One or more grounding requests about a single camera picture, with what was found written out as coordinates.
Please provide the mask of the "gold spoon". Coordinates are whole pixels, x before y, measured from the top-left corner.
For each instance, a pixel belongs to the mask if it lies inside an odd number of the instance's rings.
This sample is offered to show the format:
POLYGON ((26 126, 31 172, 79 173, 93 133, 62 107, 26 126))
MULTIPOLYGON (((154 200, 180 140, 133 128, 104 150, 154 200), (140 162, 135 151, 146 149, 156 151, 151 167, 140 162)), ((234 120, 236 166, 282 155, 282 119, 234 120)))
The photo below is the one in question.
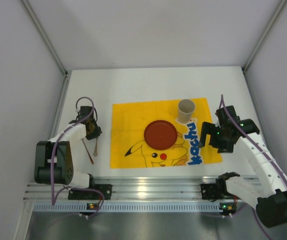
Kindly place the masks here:
POLYGON ((98 155, 98 138, 95 139, 95 147, 94 147, 93 155, 95 157, 98 155))

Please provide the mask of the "beige paper cup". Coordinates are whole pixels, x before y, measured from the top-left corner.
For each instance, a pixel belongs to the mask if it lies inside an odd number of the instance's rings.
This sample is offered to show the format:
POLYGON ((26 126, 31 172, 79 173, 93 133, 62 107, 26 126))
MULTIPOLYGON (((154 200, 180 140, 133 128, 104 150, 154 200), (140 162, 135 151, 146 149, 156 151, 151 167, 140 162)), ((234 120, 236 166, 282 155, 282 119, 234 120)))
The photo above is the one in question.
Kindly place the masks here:
POLYGON ((195 103, 190 99, 182 99, 178 103, 178 117, 177 120, 181 124, 186 124, 190 121, 196 109, 195 103))

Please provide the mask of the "yellow pikachu cloth placemat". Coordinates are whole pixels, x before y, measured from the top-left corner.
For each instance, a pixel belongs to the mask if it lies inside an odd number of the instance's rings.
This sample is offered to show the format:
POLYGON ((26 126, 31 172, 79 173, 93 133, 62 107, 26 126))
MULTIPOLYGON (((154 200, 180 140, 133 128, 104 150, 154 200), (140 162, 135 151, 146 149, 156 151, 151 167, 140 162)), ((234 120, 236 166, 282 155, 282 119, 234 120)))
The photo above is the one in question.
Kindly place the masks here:
POLYGON ((195 111, 190 121, 178 122, 179 100, 161 100, 114 104, 112 107, 110 167, 112 169, 160 168, 217 164, 222 157, 211 146, 199 148, 203 122, 211 122, 206 98, 194 98, 195 111), (175 144, 156 150, 144 140, 147 125, 156 120, 173 124, 175 144))

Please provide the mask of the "red round plate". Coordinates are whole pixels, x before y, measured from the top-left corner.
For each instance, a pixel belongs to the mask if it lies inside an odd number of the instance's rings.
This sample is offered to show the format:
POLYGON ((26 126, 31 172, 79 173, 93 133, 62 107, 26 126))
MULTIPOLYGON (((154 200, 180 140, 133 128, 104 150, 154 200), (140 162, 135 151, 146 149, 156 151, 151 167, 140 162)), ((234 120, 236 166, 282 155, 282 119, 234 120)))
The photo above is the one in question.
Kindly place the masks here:
POLYGON ((152 149, 166 150, 175 144, 178 133, 172 123, 166 120, 155 120, 146 126, 143 137, 152 149))

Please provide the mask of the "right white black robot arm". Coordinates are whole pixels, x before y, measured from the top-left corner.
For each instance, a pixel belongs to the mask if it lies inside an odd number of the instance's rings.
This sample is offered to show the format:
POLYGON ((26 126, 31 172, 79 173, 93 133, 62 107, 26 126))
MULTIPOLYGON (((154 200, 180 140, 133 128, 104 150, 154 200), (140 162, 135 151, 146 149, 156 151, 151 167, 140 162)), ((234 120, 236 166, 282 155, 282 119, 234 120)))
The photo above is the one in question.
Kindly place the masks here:
POLYGON ((259 128, 252 119, 241 120, 232 105, 215 114, 217 124, 202 123, 198 146, 203 148, 209 136, 209 145, 218 153, 232 153, 238 148, 261 184, 258 188, 238 173, 226 172, 215 180, 219 193, 236 196, 251 206, 267 228, 287 224, 287 176, 266 147, 259 128))

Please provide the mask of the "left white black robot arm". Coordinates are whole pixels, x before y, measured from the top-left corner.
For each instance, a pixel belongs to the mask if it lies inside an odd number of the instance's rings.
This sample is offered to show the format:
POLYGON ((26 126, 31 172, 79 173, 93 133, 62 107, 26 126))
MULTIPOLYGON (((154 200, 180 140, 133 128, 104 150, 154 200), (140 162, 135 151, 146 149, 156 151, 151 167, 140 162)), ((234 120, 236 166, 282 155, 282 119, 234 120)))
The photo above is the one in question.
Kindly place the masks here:
POLYGON ((95 186, 91 174, 74 169, 77 157, 73 156, 73 147, 84 139, 98 139, 102 130, 97 124, 97 118, 94 107, 81 106, 76 119, 69 122, 67 131, 37 143, 34 164, 36 183, 89 189, 95 186))

